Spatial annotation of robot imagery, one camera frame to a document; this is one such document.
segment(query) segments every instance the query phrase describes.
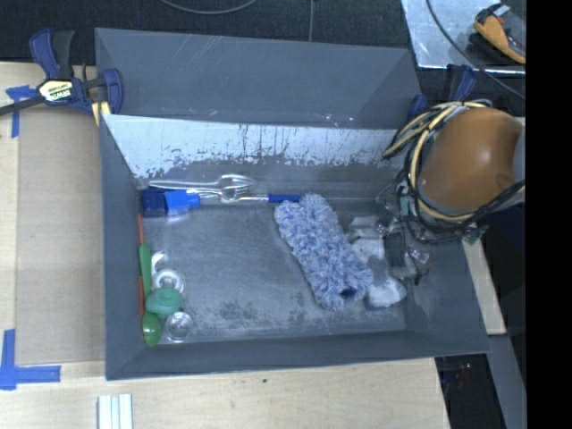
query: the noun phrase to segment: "blue tape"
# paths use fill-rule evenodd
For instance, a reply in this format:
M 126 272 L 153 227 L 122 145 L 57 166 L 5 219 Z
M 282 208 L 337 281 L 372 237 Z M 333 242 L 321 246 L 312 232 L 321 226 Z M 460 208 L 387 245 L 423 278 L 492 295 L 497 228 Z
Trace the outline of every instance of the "blue tape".
M 8 88 L 6 94 L 12 99 L 14 103 L 20 102 L 22 99 L 34 98 L 39 93 L 30 86 L 16 86 L 15 88 Z M 12 114 L 12 138 L 15 139 L 20 135 L 20 112 L 15 111 Z
M 4 331 L 2 364 L 0 365 L 0 390 L 13 391 L 20 383 L 59 383 L 62 366 L 17 367 L 14 364 L 16 331 Z

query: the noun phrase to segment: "black carpet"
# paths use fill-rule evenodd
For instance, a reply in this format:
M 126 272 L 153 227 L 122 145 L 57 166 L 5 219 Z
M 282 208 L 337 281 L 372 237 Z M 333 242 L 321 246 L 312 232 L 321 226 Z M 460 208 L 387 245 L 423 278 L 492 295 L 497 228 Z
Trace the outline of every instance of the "black carpet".
M 217 11 L 250 0 L 170 0 L 200 11 Z M 526 20 L 526 0 L 501 0 Z M 315 0 L 310 29 L 310 0 L 257 0 L 234 13 L 202 15 L 173 9 L 158 0 L 0 0 L 0 60 L 31 62 L 29 38 L 40 29 L 75 30 L 71 63 L 95 64 L 94 28 L 139 29 L 249 38 L 309 40 L 364 46 L 409 47 L 400 0 Z M 419 71 L 422 90 L 446 99 L 444 71 Z M 520 93 L 524 79 L 500 78 Z M 504 88 L 480 77 L 471 98 L 486 97 L 515 115 L 525 103 Z M 458 364 L 437 362 L 447 369 L 450 419 L 457 428 L 502 428 L 502 416 L 484 357 L 461 357 Z M 462 376 L 451 372 L 470 364 Z

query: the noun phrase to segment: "green object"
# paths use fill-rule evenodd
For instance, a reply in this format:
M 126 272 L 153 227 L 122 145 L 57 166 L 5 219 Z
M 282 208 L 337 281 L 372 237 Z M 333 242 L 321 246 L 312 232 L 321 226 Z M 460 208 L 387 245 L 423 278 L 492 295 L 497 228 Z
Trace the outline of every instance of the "green object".
M 145 309 L 159 317 L 167 317 L 179 311 L 182 295 L 174 288 L 159 288 L 145 298 Z
M 139 265 L 143 280 L 143 295 L 145 299 L 151 293 L 151 247 L 147 243 L 139 245 Z
M 409 196 L 400 197 L 401 217 L 409 215 Z
M 161 338 L 161 320 L 155 313 L 145 310 L 141 318 L 143 338 L 149 347 L 154 347 Z
M 485 227 L 479 227 L 473 231 L 466 232 L 463 236 L 463 240 L 466 241 L 469 245 L 475 245 L 476 242 L 483 237 L 485 231 Z

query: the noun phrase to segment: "blue fuzzy cloth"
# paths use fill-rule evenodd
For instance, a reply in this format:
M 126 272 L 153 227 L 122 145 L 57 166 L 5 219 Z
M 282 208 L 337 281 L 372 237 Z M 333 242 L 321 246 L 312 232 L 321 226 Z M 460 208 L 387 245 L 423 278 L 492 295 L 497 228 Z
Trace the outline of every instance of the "blue fuzzy cloth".
M 299 202 L 282 202 L 274 210 L 274 220 L 319 305 L 341 310 L 346 300 L 366 295 L 374 275 L 351 248 L 325 198 L 305 194 Z

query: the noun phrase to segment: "black mat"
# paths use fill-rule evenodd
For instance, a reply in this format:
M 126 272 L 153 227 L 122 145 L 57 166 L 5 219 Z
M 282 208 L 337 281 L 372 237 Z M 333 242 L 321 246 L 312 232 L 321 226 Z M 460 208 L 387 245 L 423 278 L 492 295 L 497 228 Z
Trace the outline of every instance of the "black mat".
M 250 0 L 170 0 L 198 10 L 223 10 Z M 526 0 L 502 0 L 526 19 Z M 71 62 L 95 64 L 94 28 L 191 32 L 253 38 L 307 40 L 310 0 L 258 0 L 224 15 L 199 15 L 158 0 L 0 0 L 0 60 L 31 61 L 29 38 L 45 27 L 73 29 Z M 408 46 L 400 0 L 315 0 L 312 40 L 364 46 Z M 421 71 L 426 94 L 444 88 L 443 71 Z M 522 92 L 524 80 L 502 79 Z M 483 78 L 475 97 L 488 97 L 514 114 L 525 106 L 501 86 Z

